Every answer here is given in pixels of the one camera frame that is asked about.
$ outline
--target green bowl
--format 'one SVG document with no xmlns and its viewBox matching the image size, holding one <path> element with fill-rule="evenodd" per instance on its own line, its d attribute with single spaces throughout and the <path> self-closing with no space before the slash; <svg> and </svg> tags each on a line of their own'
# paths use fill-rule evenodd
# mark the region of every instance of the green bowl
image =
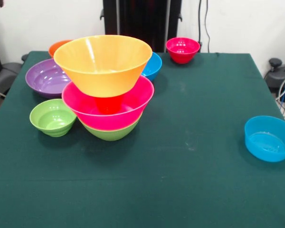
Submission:
<svg viewBox="0 0 285 228">
<path fill-rule="evenodd" d="M 42 102 L 29 115 L 34 127 L 52 137 L 65 135 L 75 119 L 76 115 L 62 102 L 62 99 Z"/>
<path fill-rule="evenodd" d="M 138 124 L 139 119 L 141 118 L 142 115 L 140 115 L 138 117 L 138 119 L 131 125 L 119 129 L 119 130 L 115 130 L 115 131 L 102 131 L 102 130 L 98 130 L 95 128 L 91 128 L 87 125 L 85 125 L 80 119 L 80 122 L 82 123 L 82 125 L 94 136 L 96 136 L 97 138 L 100 138 L 102 140 L 106 140 L 106 141 L 116 141 L 116 140 L 120 140 L 122 138 L 124 138 L 128 133 L 130 133 L 134 127 Z"/>
</svg>

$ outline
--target pink bowl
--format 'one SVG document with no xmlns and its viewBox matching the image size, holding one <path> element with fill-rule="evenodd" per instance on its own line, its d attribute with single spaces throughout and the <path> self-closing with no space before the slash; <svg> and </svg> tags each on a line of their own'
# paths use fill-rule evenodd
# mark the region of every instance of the pink bowl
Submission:
<svg viewBox="0 0 285 228">
<path fill-rule="evenodd" d="M 167 41 L 166 48 L 176 63 L 185 64 L 193 59 L 200 49 L 200 44 L 190 38 L 175 37 Z"/>
<path fill-rule="evenodd" d="M 151 81 L 139 76 L 135 86 L 122 95 L 120 108 L 115 114 L 104 114 L 103 108 L 99 110 L 101 100 L 82 93 L 73 82 L 67 84 L 62 91 L 62 100 L 89 127 L 114 131 L 133 124 L 143 113 L 153 94 Z"/>
</svg>

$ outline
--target bowl rim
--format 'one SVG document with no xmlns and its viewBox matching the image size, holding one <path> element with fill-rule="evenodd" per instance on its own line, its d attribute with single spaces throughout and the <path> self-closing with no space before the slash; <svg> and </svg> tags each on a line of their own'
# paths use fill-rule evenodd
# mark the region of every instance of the bowl rim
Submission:
<svg viewBox="0 0 285 228">
<path fill-rule="evenodd" d="M 137 39 L 137 38 L 130 37 L 130 36 L 122 36 L 122 35 L 94 35 L 94 36 L 87 36 L 87 37 L 82 37 L 82 38 L 78 38 L 78 39 L 73 39 L 72 41 L 67 42 L 66 45 L 67 45 L 67 44 L 70 44 L 70 43 L 72 43 L 72 42 L 76 42 L 76 41 L 83 40 L 83 39 L 87 39 L 87 38 L 93 38 L 93 37 L 108 37 L 108 36 L 111 36 L 111 37 L 128 37 L 128 38 L 131 38 L 131 39 L 136 39 L 136 40 L 138 40 L 139 42 L 144 43 L 144 44 L 147 46 L 147 48 L 151 51 L 151 52 L 150 52 L 151 54 L 150 54 L 150 56 L 147 58 L 146 61 L 143 61 L 142 64 L 139 64 L 139 65 L 136 65 L 136 66 L 133 66 L 133 67 L 131 67 L 131 68 L 124 69 L 124 70 L 119 70 L 119 71 L 116 71 L 116 72 L 84 72 L 84 71 L 79 71 L 79 70 L 72 70 L 72 69 L 70 69 L 70 68 L 68 68 L 68 67 L 65 67 L 65 66 L 63 66 L 62 64 L 58 63 L 58 61 L 55 60 L 55 55 L 56 55 L 56 53 L 59 51 L 59 49 L 62 48 L 62 46 L 60 46 L 60 47 L 55 51 L 54 56 L 53 56 L 53 59 L 54 59 L 54 61 L 57 63 L 57 65 L 59 65 L 61 68 L 66 69 L 66 70 L 68 70 L 68 71 L 72 71 L 72 72 L 76 72 L 76 73 L 80 73 L 80 74 L 85 74 L 85 75 L 109 75 L 109 74 L 116 74 L 116 73 L 121 73 L 121 72 L 129 71 L 129 70 L 132 70 L 132 69 L 141 67 L 142 65 L 146 64 L 146 63 L 150 60 L 150 58 L 151 58 L 151 56 L 152 56 L 152 54 L 153 54 L 152 48 L 151 48 L 150 45 L 147 44 L 146 42 L 142 41 L 141 39 Z"/>
<path fill-rule="evenodd" d="M 247 128 L 248 128 L 248 124 L 252 121 L 252 120 L 255 120 L 255 119 L 259 119 L 259 118 L 267 118 L 267 119 L 274 119 L 274 120 L 277 120 L 279 121 L 281 124 L 284 124 L 285 125 L 285 121 L 280 119 L 280 118 L 277 118 L 277 117 L 274 117 L 274 116 L 270 116 L 270 115 L 257 115 L 257 116 L 254 116 L 252 118 L 249 118 L 246 123 L 245 123 L 245 126 L 244 126 L 244 131 L 245 131 L 245 140 L 249 140 L 252 144 L 256 145 L 254 142 L 252 142 L 247 134 Z M 271 152 L 271 151 L 266 151 L 267 153 L 269 154 L 276 154 L 275 152 Z"/>
<path fill-rule="evenodd" d="M 53 62 L 57 65 L 57 67 L 60 67 L 60 66 L 54 61 L 53 58 L 48 58 L 48 59 L 42 60 L 42 61 L 40 61 L 40 62 L 34 64 L 30 69 L 27 70 L 27 72 L 26 72 L 26 74 L 25 74 L 25 82 L 27 83 L 27 85 L 28 85 L 32 90 L 34 90 L 35 92 L 37 92 L 37 93 L 39 93 L 39 94 L 46 94 L 46 95 L 52 95 L 52 96 L 54 96 L 54 95 L 61 95 L 61 94 L 62 94 L 62 91 L 61 91 L 60 93 L 48 93 L 48 92 L 39 91 L 39 90 L 35 89 L 35 88 L 28 82 L 28 73 L 32 70 L 32 68 L 35 67 L 35 66 L 37 66 L 37 65 L 39 65 L 39 64 L 41 64 L 41 63 L 43 63 L 43 62 L 47 62 L 47 61 L 48 61 L 48 62 L 53 61 Z"/>
<path fill-rule="evenodd" d="M 197 43 L 197 44 L 199 45 L 199 48 L 198 48 L 197 50 L 192 51 L 192 52 L 189 52 L 189 53 L 178 53 L 178 52 L 172 51 L 170 48 L 168 48 L 168 43 L 169 43 L 169 42 L 171 42 L 171 41 L 173 41 L 173 40 L 175 40 L 175 39 L 180 39 L 180 38 L 181 38 L 181 39 L 189 39 L 189 40 L 194 41 L 195 43 Z M 172 52 L 172 53 L 175 53 L 175 54 L 192 55 L 192 54 L 194 54 L 194 53 L 197 53 L 197 52 L 200 50 L 200 44 L 199 44 L 199 42 L 197 42 L 196 40 L 191 39 L 191 38 L 188 38 L 188 37 L 174 37 L 174 38 L 169 39 L 169 40 L 166 42 L 166 48 L 167 48 L 167 50 L 168 50 L 169 52 Z"/>
<path fill-rule="evenodd" d="M 142 75 L 142 76 L 144 76 L 144 77 L 148 77 L 148 76 L 150 76 L 150 75 L 155 74 L 155 73 L 158 72 L 158 71 L 161 69 L 161 67 L 162 67 L 162 58 L 161 58 L 157 53 L 155 53 L 155 52 L 153 52 L 153 54 L 155 54 L 155 56 L 161 61 L 161 64 L 159 65 L 159 67 L 158 67 L 154 72 L 152 72 L 152 73 L 150 73 L 150 74 Z"/>
<path fill-rule="evenodd" d="M 63 103 L 64 103 L 69 109 L 73 110 L 73 111 L 76 112 L 76 113 L 80 113 L 80 114 L 83 114 L 83 115 L 98 116 L 98 117 L 101 117 L 101 116 L 118 116 L 118 115 L 123 115 L 123 114 L 125 114 L 125 113 L 133 112 L 133 111 L 135 111 L 135 110 L 137 110 L 137 109 L 143 107 L 144 105 L 148 104 L 148 102 L 152 99 L 152 97 L 153 97 L 153 95 L 154 95 L 154 85 L 153 85 L 153 83 L 152 83 L 147 77 L 145 77 L 145 76 L 139 75 L 139 78 L 143 78 L 143 80 L 147 80 L 147 82 L 148 82 L 149 85 L 151 86 L 152 94 L 151 94 L 151 96 L 148 98 L 148 100 L 147 100 L 146 102 L 144 102 L 144 103 L 141 104 L 140 106 L 138 106 L 138 107 L 136 107 L 136 108 L 134 108 L 134 109 L 132 109 L 132 110 L 126 111 L 126 112 L 115 113 L 115 114 L 96 115 L 96 114 L 83 113 L 83 112 L 77 111 L 77 110 L 75 110 L 74 108 L 68 106 L 67 103 L 64 101 L 64 93 L 65 93 L 66 88 L 67 88 L 71 83 L 74 84 L 74 82 L 72 82 L 72 81 L 69 82 L 69 83 L 64 87 L 64 89 L 62 90 L 61 99 L 62 99 Z"/>
<path fill-rule="evenodd" d="M 70 41 L 72 41 L 72 39 L 64 39 L 64 40 L 61 40 L 61 41 L 57 41 L 56 43 L 54 43 L 54 44 L 52 44 L 49 48 L 48 48 L 48 54 L 51 56 L 51 58 L 53 58 L 54 57 L 54 53 L 57 51 L 57 49 L 54 51 L 54 53 L 53 54 L 51 54 L 51 52 L 50 52 L 50 50 L 51 50 L 51 48 L 54 46 L 54 45 L 56 45 L 56 44 L 60 44 L 60 43 L 64 43 L 64 44 L 66 44 L 66 43 L 68 43 L 68 42 L 70 42 Z"/>
<path fill-rule="evenodd" d="M 92 130 L 94 130 L 94 131 L 98 131 L 98 132 L 109 132 L 109 133 L 111 133 L 111 132 L 122 131 L 122 130 L 127 129 L 128 127 L 133 126 L 134 124 L 136 124 L 136 123 L 140 120 L 140 118 L 141 118 L 142 115 L 143 115 L 143 113 L 141 113 L 141 114 L 139 115 L 139 117 L 138 117 L 132 124 L 130 124 L 130 125 L 126 126 L 126 127 L 123 127 L 123 128 L 120 128 L 120 129 L 116 129 L 116 130 L 109 130 L 109 131 L 107 131 L 107 130 L 100 130 L 100 129 L 96 129 L 96 128 L 90 127 L 90 126 L 86 125 L 79 117 L 78 117 L 78 120 L 81 122 L 82 125 L 84 125 L 85 127 L 89 128 L 89 129 L 92 129 Z"/>
<path fill-rule="evenodd" d="M 76 114 L 73 113 L 72 110 L 71 110 L 71 112 L 70 112 L 71 115 L 74 115 L 74 116 L 73 116 L 73 120 L 70 121 L 68 124 L 66 124 L 66 125 L 64 125 L 64 126 L 61 126 L 61 127 L 58 127 L 58 128 L 53 128 L 53 129 L 47 129 L 47 128 L 39 127 L 39 126 L 37 126 L 37 125 L 35 125 L 35 124 L 33 123 L 33 121 L 32 121 L 32 114 L 33 114 L 33 112 L 35 111 L 35 109 L 36 109 L 38 106 L 42 105 L 43 103 L 53 102 L 53 101 L 55 101 L 55 100 L 60 100 L 60 101 L 62 101 L 61 98 L 46 100 L 46 101 L 41 102 L 41 103 L 39 103 L 38 105 L 36 105 L 36 106 L 32 109 L 32 111 L 30 111 L 30 114 L 29 114 L 29 121 L 31 122 L 31 124 L 32 124 L 34 127 L 36 127 L 36 128 L 39 129 L 39 130 L 42 130 L 42 131 L 59 130 L 59 129 L 62 129 L 62 128 L 65 128 L 65 127 L 69 126 L 70 124 L 72 124 L 72 123 L 75 121 L 75 119 L 77 118 L 77 116 L 76 116 Z"/>
</svg>

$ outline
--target purple bowl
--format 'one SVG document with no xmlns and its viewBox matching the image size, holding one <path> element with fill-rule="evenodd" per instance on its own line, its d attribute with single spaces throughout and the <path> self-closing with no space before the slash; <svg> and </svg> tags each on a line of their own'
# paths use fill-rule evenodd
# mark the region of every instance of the purple bowl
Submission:
<svg viewBox="0 0 285 228">
<path fill-rule="evenodd" d="M 52 58 L 32 66 L 25 80 L 29 87 L 46 98 L 61 98 L 62 90 L 71 81 Z"/>
</svg>

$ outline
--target magenta bowl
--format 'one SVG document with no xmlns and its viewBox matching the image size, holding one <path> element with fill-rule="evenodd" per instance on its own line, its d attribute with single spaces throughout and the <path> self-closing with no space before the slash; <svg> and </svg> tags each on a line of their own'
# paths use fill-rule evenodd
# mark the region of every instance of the magenta bowl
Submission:
<svg viewBox="0 0 285 228">
<path fill-rule="evenodd" d="M 103 131 L 114 131 L 133 124 L 143 113 L 153 94 L 154 87 L 151 81 L 139 76 L 135 86 L 117 99 L 88 96 L 70 82 L 62 92 L 62 100 L 87 126 Z M 112 101 L 115 113 L 104 114 L 104 104 L 110 109 Z"/>
<path fill-rule="evenodd" d="M 174 62 L 185 64 L 198 53 L 200 44 L 190 38 L 175 37 L 167 41 L 166 48 Z"/>
<path fill-rule="evenodd" d="M 71 81 L 52 58 L 32 66 L 25 80 L 29 87 L 46 98 L 61 98 L 62 90 Z"/>
</svg>

